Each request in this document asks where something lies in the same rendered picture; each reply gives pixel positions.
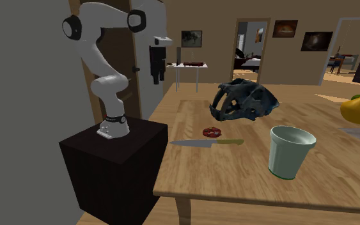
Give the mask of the pale green cup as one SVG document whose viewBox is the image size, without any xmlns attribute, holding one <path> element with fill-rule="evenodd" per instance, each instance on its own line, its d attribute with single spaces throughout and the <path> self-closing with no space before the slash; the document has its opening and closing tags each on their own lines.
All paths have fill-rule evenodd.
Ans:
<svg viewBox="0 0 360 225">
<path fill-rule="evenodd" d="M 279 125 L 270 130 L 269 171 L 283 180 L 293 180 L 317 139 L 309 132 Z"/>
</svg>

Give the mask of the dark sabre-tooth skull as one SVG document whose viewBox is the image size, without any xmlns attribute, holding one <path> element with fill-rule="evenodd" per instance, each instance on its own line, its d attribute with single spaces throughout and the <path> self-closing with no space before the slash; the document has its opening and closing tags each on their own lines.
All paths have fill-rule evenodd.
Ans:
<svg viewBox="0 0 360 225">
<path fill-rule="evenodd" d="M 209 105 L 211 115 L 217 121 L 246 118 L 254 121 L 269 115 L 279 107 L 277 98 L 264 86 L 241 78 L 222 83 Z"/>
</svg>

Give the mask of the brown wooden door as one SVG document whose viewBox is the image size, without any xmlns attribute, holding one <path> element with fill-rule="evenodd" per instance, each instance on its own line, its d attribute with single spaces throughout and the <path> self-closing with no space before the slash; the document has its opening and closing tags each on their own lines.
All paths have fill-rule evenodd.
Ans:
<svg viewBox="0 0 360 225">
<path fill-rule="evenodd" d="M 75 41 L 77 51 L 90 72 L 98 76 L 91 82 L 91 90 L 105 105 L 105 121 L 124 124 L 127 119 L 123 102 L 116 94 L 127 88 L 129 81 L 103 57 L 97 40 L 101 37 L 102 28 L 128 28 L 133 33 L 144 30 L 145 12 L 131 10 L 126 13 L 108 4 L 87 2 L 80 5 L 78 15 L 64 20 L 62 28 L 64 32 L 71 32 L 67 37 Z"/>
</svg>

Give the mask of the doorway with wooden frame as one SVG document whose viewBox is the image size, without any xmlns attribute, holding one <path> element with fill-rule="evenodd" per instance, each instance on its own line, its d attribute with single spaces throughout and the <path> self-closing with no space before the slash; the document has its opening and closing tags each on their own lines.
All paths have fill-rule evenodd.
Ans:
<svg viewBox="0 0 360 225">
<path fill-rule="evenodd" d="M 235 23 L 235 38 L 233 43 L 233 57 L 236 56 L 236 48 L 242 43 L 240 50 L 246 55 L 260 55 L 260 69 L 257 73 L 256 81 L 261 83 L 262 63 L 265 54 L 266 39 L 270 18 L 237 18 Z M 233 80 L 233 67 L 235 58 L 231 62 L 230 81 Z"/>
</svg>

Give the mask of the wooden table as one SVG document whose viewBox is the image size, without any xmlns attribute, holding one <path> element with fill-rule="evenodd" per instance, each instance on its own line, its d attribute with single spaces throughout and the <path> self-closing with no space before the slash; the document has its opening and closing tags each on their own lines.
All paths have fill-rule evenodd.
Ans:
<svg viewBox="0 0 360 225">
<path fill-rule="evenodd" d="M 211 200 L 240 205 L 278 208 L 293 219 L 307 213 L 300 225 L 360 225 L 360 140 L 340 128 L 348 126 L 339 105 L 282 103 L 255 121 L 213 119 L 209 103 L 182 100 L 169 137 L 153 192 L 178 198 L 182 210 L 189 201 Z M 301 128 L 313 134 L 310 150 L 295 179 L 282 180 L 268 168 L 270 130 L 276 125 Z M 217 138 L 205 137 L 208 127 L 221 130 Z M 180 146 L 187 139 L 243 139 L 244 143 L 213 144 L 210 148 Z"/>
</svg>

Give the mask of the white side table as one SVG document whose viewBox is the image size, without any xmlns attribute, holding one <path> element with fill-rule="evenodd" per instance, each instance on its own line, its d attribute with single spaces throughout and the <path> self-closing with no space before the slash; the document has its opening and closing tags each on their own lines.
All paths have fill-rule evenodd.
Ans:
<svg viewBox="0 0 360 225">
<path fill-rule="evenodd" d="M 196 92 L 198 92 L 198 82 L 199 82 L 199 74 L 201 68 L 208 68 L 207 64 L 204 62 L 181 62 L 181 53 L 182 48 L 176 48 L 176 62 L 168 63 L 166 65 L 167 68 L 175 69 L 175 91 L 178 91 L 180 86 L 180 69 L 181 68 L 195 68 L 196 69 Z"/>
</svg>

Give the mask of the orange framed wall picture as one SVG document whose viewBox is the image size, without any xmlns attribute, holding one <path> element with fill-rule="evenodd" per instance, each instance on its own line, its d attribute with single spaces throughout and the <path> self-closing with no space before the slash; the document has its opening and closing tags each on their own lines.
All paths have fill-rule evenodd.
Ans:
<svg viewBox="0 0 360 225">
<path fill-rule="evenodd" d="M 273 38 L 293 38 L 297 29 L 298 20 L 276 20 Z"/>
</svg>

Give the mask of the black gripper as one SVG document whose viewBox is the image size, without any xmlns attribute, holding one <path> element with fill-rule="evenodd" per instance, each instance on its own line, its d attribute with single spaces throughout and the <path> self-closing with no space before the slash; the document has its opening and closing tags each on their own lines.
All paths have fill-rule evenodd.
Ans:
<svg viewBox="0 0 360 225">
<path fill-rule="evenodd" d="M 153 83 L 159 84 L 164 81 L 165 64 L 166 64 L 166 48 L 150 47 L 150 70 L 153 77 Z"/>
</svg>

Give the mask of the dark nebula wall picture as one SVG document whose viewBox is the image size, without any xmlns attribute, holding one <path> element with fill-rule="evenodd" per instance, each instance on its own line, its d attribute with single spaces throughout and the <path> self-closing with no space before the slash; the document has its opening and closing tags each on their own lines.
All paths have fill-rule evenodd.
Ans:
<svg viewBox="0 0 360 225">
<path fill-rule="evenodd" d="M 301 51 L 327 51 L 333 32 L 305 32 Z"/>
</svg>

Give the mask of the dark robot stand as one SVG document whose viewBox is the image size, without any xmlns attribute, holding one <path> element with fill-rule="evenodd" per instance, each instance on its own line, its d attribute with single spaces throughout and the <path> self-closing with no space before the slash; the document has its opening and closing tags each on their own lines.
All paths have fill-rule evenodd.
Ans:
<svg viewBox="0 0 360 225">
<path fill-rule="evenodd" d="M 59 142 L 79 208 L 108 225 L 143 225 L 158 197 L 153 186 L 168 126 L 129 118 L 130 132 L 106 139 L 98 125 Z"/>
</svg>

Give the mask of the dark framed wall picture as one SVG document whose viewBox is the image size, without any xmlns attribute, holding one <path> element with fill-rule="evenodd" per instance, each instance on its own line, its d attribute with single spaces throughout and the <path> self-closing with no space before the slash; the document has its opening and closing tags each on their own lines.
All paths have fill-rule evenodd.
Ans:
<svg viewBox="0 0 360 225">
<path fill-rule="evenodd" d="M 186 47 L 202 47 L 202 31 L 182 31 L 181 46 Z"/>
</svg>

